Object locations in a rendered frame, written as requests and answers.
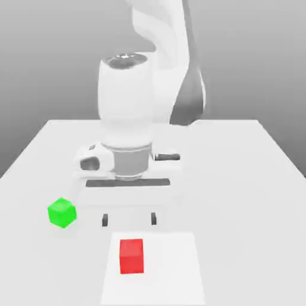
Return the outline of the small green cube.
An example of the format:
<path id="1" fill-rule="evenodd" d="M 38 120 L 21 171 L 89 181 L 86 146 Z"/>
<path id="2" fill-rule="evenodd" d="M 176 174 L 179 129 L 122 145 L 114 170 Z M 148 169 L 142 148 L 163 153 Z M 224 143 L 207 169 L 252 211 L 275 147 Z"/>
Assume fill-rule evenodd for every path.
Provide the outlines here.
<path id="1" fill-rule="evenodd" d="M 66 228 L 77 218 L 75 206 L 65 198 L 57 199 L 47 210 L 49 221 L 61 228 Z"/>

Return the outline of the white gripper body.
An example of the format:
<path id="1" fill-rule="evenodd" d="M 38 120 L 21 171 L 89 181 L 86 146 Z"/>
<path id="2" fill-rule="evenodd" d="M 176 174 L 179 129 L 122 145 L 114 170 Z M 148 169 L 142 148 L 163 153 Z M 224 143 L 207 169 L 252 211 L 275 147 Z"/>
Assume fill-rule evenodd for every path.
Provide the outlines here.
<path id="1" fill-rule="evenodd" d="M 84 207 L 163 206 L 178 197 L 179 184 L 168 178 L 78 179 L 78 205 Z"/>

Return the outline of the small red cube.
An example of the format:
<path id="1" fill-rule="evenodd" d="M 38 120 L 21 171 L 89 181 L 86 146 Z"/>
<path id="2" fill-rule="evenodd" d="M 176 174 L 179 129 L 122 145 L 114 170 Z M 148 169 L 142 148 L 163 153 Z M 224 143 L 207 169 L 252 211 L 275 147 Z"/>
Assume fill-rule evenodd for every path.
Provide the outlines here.
<path id="1" fill-rule="evenodd" d="M 144 255 L 142 239 L 120 240 L 120 273 L 144 273 Z"/>

